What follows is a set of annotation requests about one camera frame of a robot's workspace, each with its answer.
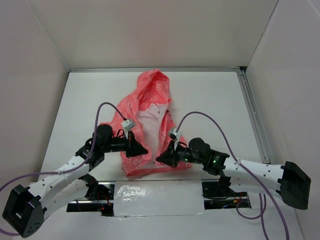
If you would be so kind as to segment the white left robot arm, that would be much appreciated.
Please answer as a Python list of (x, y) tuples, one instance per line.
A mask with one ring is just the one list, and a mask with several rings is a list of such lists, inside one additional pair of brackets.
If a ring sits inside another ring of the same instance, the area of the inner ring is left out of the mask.
[(26, 187), (20, 184), (14, 187), (2, 213), (2, 218), (14, 228), (14, 235), (28, 238), (52, 213), (69, 202), (97, 197), (99, 182), (90, 171), (104, 161), (106, 153), (112, 152), (123, 152), (130, 158), (146, 155), (148, 150), (131, 130), (114, 134), (110, 125), (101, 124), (92, 138), (54, 174)]

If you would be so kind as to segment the pink jacket with white lining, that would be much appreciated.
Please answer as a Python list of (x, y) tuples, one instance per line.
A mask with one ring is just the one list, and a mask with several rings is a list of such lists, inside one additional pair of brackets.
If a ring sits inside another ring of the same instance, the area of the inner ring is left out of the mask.
[(169, 146), (169, 131), (176, 126), (169, 112), (171, 101), (169, 78), (154, 69), (143, 72), (137, 78), (136, 89), (117, 105), (120, 112), (116, 112), (109, 122), (113, 132), (122, 129), (120, 115), (124, 115), (133, 120), (135, 139), (148, 151), (147, 154), (130, 158), (121, 153), (121, 169), (127, 177), (174, 170), (156, 161)]

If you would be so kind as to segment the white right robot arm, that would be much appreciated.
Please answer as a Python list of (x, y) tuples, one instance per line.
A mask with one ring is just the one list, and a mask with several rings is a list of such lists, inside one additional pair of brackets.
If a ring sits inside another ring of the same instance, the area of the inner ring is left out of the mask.
[(205, 172), (219, 177), (218, 190), (223, 196), (250, 192), (279, 198), (295, 209), (308, 209), (311, 178), (294, 162), (264, 164), (234, 160), (227, 153), (211, 149), (199, 137), (190, 140), (188, 146), (172, 140), (156, 161), (172, 168), (179, 163), (202, 165)]

